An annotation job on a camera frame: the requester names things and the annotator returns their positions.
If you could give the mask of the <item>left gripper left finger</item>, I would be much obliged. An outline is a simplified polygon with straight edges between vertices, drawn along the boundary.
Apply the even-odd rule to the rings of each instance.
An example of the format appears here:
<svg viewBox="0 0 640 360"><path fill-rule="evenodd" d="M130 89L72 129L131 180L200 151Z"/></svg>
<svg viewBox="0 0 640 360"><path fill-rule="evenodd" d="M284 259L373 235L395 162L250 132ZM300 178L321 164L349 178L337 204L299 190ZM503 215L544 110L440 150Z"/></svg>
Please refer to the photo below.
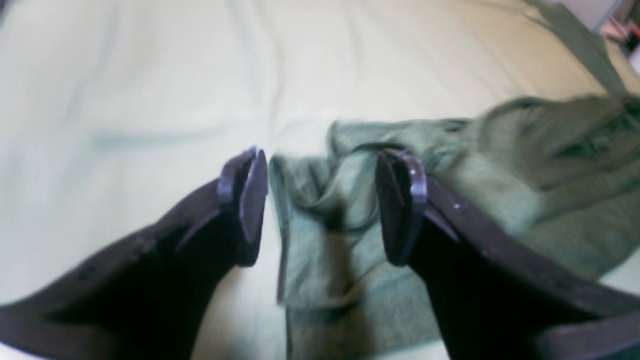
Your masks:
<svg viewBox="0 0 640 360"><path fill-rule="evenodd" d="M189 360L218 283L256 263L268 194L252 146L155 223L1 307L1 343L48 360Z"/></svg>

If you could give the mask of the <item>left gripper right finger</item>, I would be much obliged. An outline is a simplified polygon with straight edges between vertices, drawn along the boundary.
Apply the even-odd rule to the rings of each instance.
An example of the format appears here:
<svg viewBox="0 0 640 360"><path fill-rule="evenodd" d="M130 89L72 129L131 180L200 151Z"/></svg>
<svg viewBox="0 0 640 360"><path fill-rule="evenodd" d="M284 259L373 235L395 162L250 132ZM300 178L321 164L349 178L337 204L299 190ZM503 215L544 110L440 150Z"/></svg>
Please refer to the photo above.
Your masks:
<svg viewBox="0 0 640 360"><path fill-rule="evenodd" d="M639 297L574 275L423 169L380 150L387 260L424 282L451 360L637 360Z"/></svg>

